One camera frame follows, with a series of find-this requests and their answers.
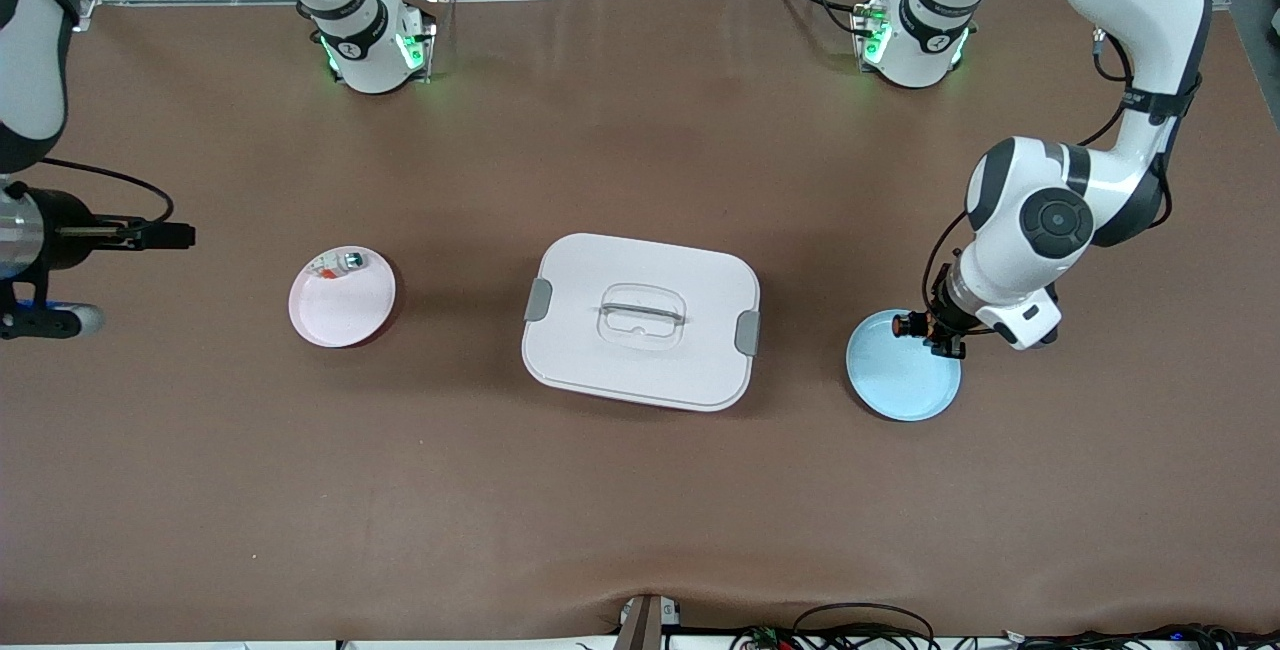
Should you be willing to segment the light blue round plate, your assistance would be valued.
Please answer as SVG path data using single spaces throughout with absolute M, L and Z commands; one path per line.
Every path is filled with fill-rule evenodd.
M 904 308 L 870 313 L 852 331 L 845 351 L 849 381 L 874 413 L 920 422 L 947 409 L 963 381 L 960 360 L 937 357 L 922 337 L 895 337 L 893 319 Z

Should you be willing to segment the silver table edge bracket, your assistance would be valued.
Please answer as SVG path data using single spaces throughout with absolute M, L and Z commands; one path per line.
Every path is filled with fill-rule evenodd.
M 641 601 L 640 596 L 631 598 L 623 604 L 620 610 L 620 626 L 625 624 L 628 619 L 631 610 Z M 658 612 L 660 618 L 660 626 L 664 628 L 680 627 L 681 623 L 681 608 L 678 601 L 667 596 L 655 596 L 652 603 L 652 609 Z

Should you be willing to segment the white lidded storage box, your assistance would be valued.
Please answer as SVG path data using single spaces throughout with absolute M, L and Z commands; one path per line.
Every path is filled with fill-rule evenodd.
M 760 313 L 762 287 L 736 255 L 571 234 L 538 276 L 554 290 L 547 317 L 524 321 L 521 357 L 540 384 L 704 413 L 745 395 L 755 357 L 735 349 L 735 321 Z

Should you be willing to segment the pink round plate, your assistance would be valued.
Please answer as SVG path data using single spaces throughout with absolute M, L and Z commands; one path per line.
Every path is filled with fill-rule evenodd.
M 305 264 L 292 281 L 287 312 L 303 340 L 337 349 L 360 345 L 381 331 L 396 307 L 398 281 L 392 264 L 375 250 L 357 244 L 333 250 L 361 252 L 366 266 L 337 280 L 323 280 L 306 275 Z

